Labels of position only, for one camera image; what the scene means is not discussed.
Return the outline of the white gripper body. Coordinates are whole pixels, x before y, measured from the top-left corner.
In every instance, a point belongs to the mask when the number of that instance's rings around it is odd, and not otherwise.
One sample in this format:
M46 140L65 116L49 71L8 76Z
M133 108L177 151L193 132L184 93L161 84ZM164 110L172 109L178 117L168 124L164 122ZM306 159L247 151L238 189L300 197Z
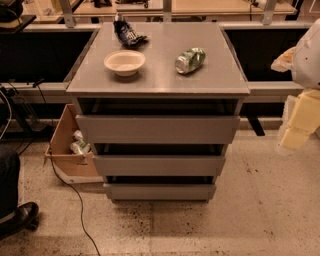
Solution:
M294 131L312 134L320 126L320 92L308 90L295 100L295 106L288 123Z

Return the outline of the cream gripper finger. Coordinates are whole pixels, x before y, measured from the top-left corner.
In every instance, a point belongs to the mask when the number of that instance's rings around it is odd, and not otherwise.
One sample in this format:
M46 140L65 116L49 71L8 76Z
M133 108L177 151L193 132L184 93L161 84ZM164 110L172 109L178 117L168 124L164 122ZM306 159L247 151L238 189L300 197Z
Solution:
M280 140L280 146L287 150L298 150L308 139L309 134L298 130L286 129Z
M277 72L286 72L292 68L293 55L295 47L291 47L280 56L278 56L271 64L271 69Z

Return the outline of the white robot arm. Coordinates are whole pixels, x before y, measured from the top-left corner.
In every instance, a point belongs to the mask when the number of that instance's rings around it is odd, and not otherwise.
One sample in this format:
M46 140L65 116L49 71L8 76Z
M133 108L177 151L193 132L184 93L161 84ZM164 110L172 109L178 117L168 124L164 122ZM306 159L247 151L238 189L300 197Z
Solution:
M294 47L273 61L271 69L290 70L293 82L304 88L297 97L287 98L283 110L277 150L289 154L300 149L320 127L320 19Z

